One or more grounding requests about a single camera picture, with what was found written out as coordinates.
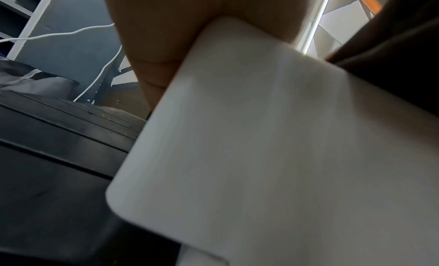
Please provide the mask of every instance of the white rectangular object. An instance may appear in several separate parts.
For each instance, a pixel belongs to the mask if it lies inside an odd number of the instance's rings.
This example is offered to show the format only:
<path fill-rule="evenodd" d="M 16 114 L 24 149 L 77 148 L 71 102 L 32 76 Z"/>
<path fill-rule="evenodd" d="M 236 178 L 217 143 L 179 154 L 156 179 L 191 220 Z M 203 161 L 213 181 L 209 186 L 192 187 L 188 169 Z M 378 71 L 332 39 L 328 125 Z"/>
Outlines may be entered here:
<path fill-rule="evenodd" d="M 436 265 L 438 130 L 433 115 L 223 18 L 107 201 L 231 266 Z"/>

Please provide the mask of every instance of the gray wall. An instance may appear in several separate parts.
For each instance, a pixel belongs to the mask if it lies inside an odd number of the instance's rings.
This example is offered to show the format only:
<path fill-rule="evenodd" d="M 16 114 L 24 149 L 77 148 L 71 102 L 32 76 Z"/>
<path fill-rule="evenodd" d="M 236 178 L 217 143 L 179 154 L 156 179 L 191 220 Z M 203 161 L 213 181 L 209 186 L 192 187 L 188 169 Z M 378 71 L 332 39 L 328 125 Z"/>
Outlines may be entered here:
<path fill-rule="evenodd" d="M 52 0 L 31 36 L 110 23 L 104 0 Z M 119 47 L 114 27 L 88 30 L 67 37 L 29 41 L 16 61 L 78 81 L 80 85 L 74 92 L 77 96 L 97 77 Z M 80 100 L 92 100 L 98 87 L 91 88 Z"/>

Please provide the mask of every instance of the fluorescent light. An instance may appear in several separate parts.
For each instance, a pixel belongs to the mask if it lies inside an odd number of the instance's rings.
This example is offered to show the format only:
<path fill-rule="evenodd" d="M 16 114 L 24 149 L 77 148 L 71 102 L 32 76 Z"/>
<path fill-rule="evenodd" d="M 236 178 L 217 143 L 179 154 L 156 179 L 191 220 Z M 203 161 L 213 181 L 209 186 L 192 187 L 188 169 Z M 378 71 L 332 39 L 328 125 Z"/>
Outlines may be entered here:
<path fill-rule="evenodd" d="M 317 31 L 317 27 L 319 26 L 321 17 L 323 16 L 323 12 L 325 11 L 326 6 L 328 5 L 328 2 L 329 2 L 329 0 L 323 0 L 322 4 L 320 6 L 319 12 L 317 13 L 316 20 L 314 21 L 314 24 L 312 25 L 311 33 L 306 41 L 305 48 L 303 48 L 304 54 L 306 54 L 308 52 L 308 49 L 310 48 L 312 38 L 314 37 L 314 34 Z"/>

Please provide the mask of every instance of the white cord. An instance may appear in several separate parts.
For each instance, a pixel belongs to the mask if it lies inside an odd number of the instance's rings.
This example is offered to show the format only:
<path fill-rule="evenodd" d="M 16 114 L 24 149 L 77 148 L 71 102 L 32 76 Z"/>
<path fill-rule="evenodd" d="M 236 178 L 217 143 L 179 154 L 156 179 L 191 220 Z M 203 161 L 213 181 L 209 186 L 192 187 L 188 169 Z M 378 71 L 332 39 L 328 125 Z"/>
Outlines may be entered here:
<path fill-rule="evenodd" d="M 33 41 L 33 40 L 38 40 L 38 39 L 42 39 L 42 38 L 45 38 L 45 37 L 75 35 L 75 34 L 83 32 L 83 31 L 90 30 L 90 29 L 108 28 L 108 27 L 113 27 L 113 26 L 114 26 L 114 23 L 108 24 L 108 25 L 98 25 L 98 26 L 84 27 L 84 28 L 81 28 L 79 30 L 76 30 L 76 31 L 73 31 L 73 32 L 68 32 L 68 33 L 44 34 L 44 35 L 40 35 L 40 36 L 36 36 L 36 37 L 11 37 L 11 38 L 7 38 L 7 39 L 1 39 L 0 43 L 10 42 L 10 41 Z"/>
<path fill-rule="evenodd" d="M 113 59 L 111 59 L 101 70 L 101 73 L 96 77 L 96 79 L 87 87 L 87 89 L 85 89 L 85 91 L 83 91 L 79 96 L 77 96 L 75 98 L 75 100 L 73 101 L 77 101 L 81 96 L 83 96 L 90 88 L 91 86 L 93 86 L 96 81 L 98 81 L 98 79 L 101 77 L 101 75 L 104 73 L 105 69 L 119 56 L 120 52 L 122 50 L 122 46 L 120 46 L 118 53 L 116 54 L 116 56 L 113 57 Z"/>
<path fill-rule="evenodd" d="M 42 39 L 42 38 L 45 38 L 45 37 L 69 36 L 69 35 L 75 35 L 75 34 L 83 32 L 83 31 L 90 30 L 90 29 L 108 28 L 108 27 L 113 27 L 113 26 L 114 26 L 114 23 L 108 24 L 108 25 L 97 25 L 97 26 L 84 27 L 84 28 L 81 28 L 79 30 L 76 30 L 76 31 L 73 31 L 73 32 L 67 32 L 67 33 L 52 33 L 52 34 L 44 34 L 44 35 L 40 35 L 40 36 L 35 36 L 35 37 L 13 37 L 13 38 L 2 39 L 2 40 L 0 40 L 0 43 L 10 42 L 10 41 L 33 41 L 33 40 L 38 40 L 38 39 Z M 118 57 L 118 55 L 120 54 L 121 51 L 122 51 L 122 46 L 119 48 L 119 51 L 116 54 L 116 56 L 114 56 L 113 59 L 111 59 L 102 68 L 100 74 L 96 77 L 96 79 L 87 87 L 87 89 L 85 89 L 85 91 L 80 93 L 80 95 L 77 96 L 75 98 L 75 100 L 73 100 L 73 101 L 77 101 L 81 96 L 83 96 L 96 83 L 96 81 L 98 81 L 98 79 L 104 73 L 105 69 Z"/>

